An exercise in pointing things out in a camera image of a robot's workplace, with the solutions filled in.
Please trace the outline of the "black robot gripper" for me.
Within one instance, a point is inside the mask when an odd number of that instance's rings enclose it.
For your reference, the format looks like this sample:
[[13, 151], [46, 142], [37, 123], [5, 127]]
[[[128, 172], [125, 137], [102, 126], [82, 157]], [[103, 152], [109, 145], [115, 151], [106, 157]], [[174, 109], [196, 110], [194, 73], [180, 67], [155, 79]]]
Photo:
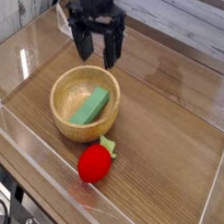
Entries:
[[114, 0], [71, 0], [66, 7], [79, 57], [86, 61], [93, 54], [91, 33], [104, 35], [105, 69], [112, 68], [121, 57], [125, 12]]

